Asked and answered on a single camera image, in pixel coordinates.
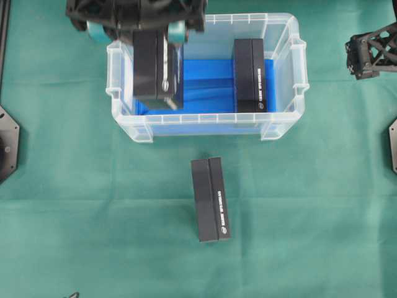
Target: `black metal bracket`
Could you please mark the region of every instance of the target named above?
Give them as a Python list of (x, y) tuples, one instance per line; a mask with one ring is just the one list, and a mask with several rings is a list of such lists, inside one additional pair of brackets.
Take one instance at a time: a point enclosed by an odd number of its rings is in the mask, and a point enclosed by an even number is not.
[(389, 135), (393, 171), (397, 174), (397, 120), (389, 127)]
[[(0, 0), (0, 87), (11, 0)], [(17, 169), (19, 125), (0, 106), (0, 183)]]
[(17, 169), (19, 125), (0, 106), (0, 182)]
[(357, 79), (397, 72), (397, 23), (378, 31), (355, 35), (346, 43), (347, 68)]

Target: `green fabric surface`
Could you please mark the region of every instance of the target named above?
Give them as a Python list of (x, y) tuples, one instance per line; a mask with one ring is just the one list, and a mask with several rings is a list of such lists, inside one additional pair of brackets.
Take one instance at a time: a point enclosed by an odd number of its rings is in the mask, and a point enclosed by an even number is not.
[[(306, 112), (280, 140), (129, 139), (105, 45), (65, 0), (12, 0), (1, 104), (21, 126), (0, 185), (6, 297), (397, 297), (397, 76), (356, 81), (344, 44), (395, 21), (390, 0), (210, 0), (289, 12), (308, 43)], [(190, 160), (221, 156), (233, 238), (199, 243)]]

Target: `blue liner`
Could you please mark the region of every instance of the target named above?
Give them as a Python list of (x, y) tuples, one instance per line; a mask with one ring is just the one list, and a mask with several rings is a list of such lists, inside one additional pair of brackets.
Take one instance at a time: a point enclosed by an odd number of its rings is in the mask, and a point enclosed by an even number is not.
[[(274, 62), (265, 60), (266, 98), (269, 112), (276, 112)], [(233, 61), (184, 60), (184, 108), (149, 110), (136, 101), (136, 115), (235, 113)]]

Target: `black robotic joint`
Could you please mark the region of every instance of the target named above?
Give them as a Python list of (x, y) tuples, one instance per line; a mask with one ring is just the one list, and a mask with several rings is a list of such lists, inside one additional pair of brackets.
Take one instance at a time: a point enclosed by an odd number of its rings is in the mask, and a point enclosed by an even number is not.
[(133, 33), (167, 30), (170, 23), (184, 21), (187, 30), (204, 31), (208, 0), (67, 0), (66, 15), (79, 31), (87, 22), (101, 24), (112, 39), (132, 44)]
[(353, 36), (346, 43), (347, 68), (357, 79), (397, 72), (397, 23), (378, 31)]

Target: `black box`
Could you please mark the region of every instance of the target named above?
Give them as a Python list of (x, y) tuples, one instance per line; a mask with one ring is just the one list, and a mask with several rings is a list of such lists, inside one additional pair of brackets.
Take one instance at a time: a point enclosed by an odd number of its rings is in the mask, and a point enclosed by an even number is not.
[(134, 33), (133, 95), (149, 109), (183, 108), (183, 46), (164, 31)]
[(228, 208), (221, 158), (192, 161), (192, 177), (201, 242), (229, 239)]
[(237, 111), (267, 111), (263, 39), (236, 39), (233, 65)]

